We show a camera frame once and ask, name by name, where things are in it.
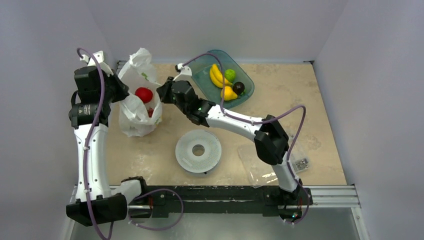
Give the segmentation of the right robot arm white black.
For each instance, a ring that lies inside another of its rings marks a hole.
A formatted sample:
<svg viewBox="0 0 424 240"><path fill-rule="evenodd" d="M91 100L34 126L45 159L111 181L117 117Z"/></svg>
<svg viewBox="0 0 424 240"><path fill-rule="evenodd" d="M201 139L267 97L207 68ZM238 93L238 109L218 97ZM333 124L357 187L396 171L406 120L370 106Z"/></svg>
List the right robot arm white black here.
<svg viewBox="0 0 424 240"><path fill-rule="evenodd" d="M282 200L292 204L300 198L300 180L289 160L289 136L275 117L249 117L221 108L198 97L188 81L175 81L173 77L156 92L162 103L175 105L193 124L223 129L251 140L258 158L272 167Z"/></svg>

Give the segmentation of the yellow fake pear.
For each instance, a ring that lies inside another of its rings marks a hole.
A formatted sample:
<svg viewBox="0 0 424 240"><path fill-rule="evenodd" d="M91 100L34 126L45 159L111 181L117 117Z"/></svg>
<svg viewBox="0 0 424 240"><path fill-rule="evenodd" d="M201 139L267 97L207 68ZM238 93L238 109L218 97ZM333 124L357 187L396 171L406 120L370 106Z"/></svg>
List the yellow fake pear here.
<svg viewBox="0 0 424 240"><path fill-rule="evenodd" d="M236 93L234 93L234 91L232 90L232 87L225 86L224 88L222 88L222 90L220 92L220 97L224 101L232 101L232 100L237 99L238 95Z"/></svg>

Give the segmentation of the yellow fake banana bunch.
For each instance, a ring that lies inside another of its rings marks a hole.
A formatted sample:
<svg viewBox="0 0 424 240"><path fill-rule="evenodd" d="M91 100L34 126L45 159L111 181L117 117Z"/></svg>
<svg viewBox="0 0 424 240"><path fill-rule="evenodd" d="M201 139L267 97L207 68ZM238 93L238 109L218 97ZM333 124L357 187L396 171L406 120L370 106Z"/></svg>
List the yellow fake banana bunch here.
<svg viewBox="0 0 424 240"><path fill-rule="evenodd" d="M227 80L223 74L221 73L220 69L218 68L217 64L213 64L209 69L209 77L211 82L218 88L223 88L224 86L231 87L233 84Z"/></svg>

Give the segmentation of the dark purple fake plum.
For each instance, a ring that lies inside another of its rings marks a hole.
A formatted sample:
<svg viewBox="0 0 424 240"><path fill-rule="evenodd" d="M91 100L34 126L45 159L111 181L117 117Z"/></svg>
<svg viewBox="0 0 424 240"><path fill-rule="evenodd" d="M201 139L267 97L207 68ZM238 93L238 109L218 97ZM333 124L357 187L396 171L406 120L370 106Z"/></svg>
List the dark purple fake plum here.
<svg viewBox="0 0 424 240"><path fill-rule="evenodd" d="M234 93L240 96L245 92L245 85L240 81L235 82L233 83L232 90L234 91Z"/></svg>

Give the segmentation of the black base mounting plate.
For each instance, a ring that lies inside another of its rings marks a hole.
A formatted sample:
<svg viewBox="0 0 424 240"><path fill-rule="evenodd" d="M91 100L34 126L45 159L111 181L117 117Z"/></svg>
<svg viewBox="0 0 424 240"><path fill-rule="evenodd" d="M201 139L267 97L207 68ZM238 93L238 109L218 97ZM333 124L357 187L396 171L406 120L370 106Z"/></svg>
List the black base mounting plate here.
<svg viewBox="0 0 424 240"><path fill-rule="evenodd" d="M254 188L235 186L157 185L145 188L147 196L128 206L132 218L167 218L169 214L260 214L295 221L311 206L309 188L289 193L277 185Z"/></svg>

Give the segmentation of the red fake tomato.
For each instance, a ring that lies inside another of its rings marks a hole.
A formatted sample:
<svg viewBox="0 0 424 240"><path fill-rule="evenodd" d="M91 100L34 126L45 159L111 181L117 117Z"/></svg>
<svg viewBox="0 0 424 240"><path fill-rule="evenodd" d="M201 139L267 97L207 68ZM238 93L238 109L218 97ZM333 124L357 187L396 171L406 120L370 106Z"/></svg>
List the red fake tomato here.
<svg viewBox="0 0 424 240"><path fill-rule="evenodd" d="M144 104L151 102L154 98L153 92L146 87L139 87L134 93Z"/></svg>

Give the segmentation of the clear plastic screw box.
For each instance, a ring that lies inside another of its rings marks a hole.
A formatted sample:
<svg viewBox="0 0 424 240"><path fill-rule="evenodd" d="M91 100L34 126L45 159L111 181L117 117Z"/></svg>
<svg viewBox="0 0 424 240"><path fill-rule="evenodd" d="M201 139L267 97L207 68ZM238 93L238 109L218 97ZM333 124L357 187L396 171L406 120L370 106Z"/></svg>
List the clear plastic screw box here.
<svg viewBox="0 0 424 240"><path fill-rule="evenodd" d="M248 181L253 188L278 184L274 170L269 164L258 158L253 143L239 146L237 152L246 171ZM298 143L294 145L289 159L296 174L308 170L311 166L309 157L307 157L303 147Z"/></svg>

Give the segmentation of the teal plastic tray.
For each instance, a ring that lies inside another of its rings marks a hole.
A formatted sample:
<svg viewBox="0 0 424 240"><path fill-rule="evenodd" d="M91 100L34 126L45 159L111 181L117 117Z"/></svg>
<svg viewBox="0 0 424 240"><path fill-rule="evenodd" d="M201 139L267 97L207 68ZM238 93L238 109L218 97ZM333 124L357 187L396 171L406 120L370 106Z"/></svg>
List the teal plastic tray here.
<svg viewBox="0 0 424 240"><path fill-rule="evenodd" d="M244 84L244 92L237 99L225 101L223 107L231 109L246 102L254 93L255 85L249 75L241 68L241 66L225 51L219 49L210 50L209 53L216 56L225 70L232 69L235 71L235 82ZM221 103L220 92L221 89L215 86L210 79L210 68L213 64L219 62L213 56L203 55L194 61L190 62L187 66L192 72L192 81L197 85L204 97L216 104Z"/></svg>

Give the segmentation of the red fake grape bunch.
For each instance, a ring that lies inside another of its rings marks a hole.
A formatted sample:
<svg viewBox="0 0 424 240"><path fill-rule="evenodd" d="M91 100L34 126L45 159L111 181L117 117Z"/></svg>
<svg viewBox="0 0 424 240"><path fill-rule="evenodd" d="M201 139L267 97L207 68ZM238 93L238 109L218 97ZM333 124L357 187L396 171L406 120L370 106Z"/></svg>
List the red fake grape bunch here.
<svg viewBox="0 0 424 240"><path fill-rule="evenodd" d="M154 113L154 109L150 107L150 108L147 110L147 113L148 113L148 117L149 117L149 118L152 118L153 113Z"/></svg>

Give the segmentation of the white plastic bag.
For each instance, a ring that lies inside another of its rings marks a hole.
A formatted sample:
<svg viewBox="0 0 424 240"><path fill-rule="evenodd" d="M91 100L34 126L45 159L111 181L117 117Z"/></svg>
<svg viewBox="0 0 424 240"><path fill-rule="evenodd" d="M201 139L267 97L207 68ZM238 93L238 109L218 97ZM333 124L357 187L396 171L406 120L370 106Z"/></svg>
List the white plastic bag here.
<svg viewBox="0 0 424 240"><path fill-rule="evenodd" d="M129 96L119 102L118 123L121 131L128 137L143 137L155 130L162 121L162 103L156 89L160 86L157 81L157 71L152 64L152 55L140 48L129 56L128 61L118 73L120 80L129 87ZM137 88L148 88L153 92L153 100L143 103L135 95ZM147 110L154 109L152 118Z"/></svg>

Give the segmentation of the green fake lime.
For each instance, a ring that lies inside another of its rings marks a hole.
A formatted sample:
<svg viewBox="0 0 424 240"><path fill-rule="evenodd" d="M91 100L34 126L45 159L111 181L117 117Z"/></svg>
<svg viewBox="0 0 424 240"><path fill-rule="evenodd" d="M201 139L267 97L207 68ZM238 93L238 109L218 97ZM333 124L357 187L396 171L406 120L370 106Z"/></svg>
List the green fake lime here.
<svg viewBox="0 0 424 240"><path fill-rule="evenodd" d="M231 83L233 83L236 79L236 72L233 69L226 69L224 72L224 77Z"/></svg>

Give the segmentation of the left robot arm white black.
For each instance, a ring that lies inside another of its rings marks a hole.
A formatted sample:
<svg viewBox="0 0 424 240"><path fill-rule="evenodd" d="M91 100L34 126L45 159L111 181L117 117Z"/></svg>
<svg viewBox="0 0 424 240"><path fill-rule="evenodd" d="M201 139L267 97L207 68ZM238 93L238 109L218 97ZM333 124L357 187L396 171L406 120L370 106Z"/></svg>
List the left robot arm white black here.
<svg viewBox="0 0 424 240"><path fill-rule="evenodd" d="M104 91L95 65L74 71L77 90L71 96L68 113L77 143L78 184L75 202L66 206L66 214L79 224L92 226L123 220L128 205L146 203L149 191L141 176L121 181L111 189L106 170L105 147L111 104L129 96L129 88L107 64L100 65L104 78Z"/></svg>

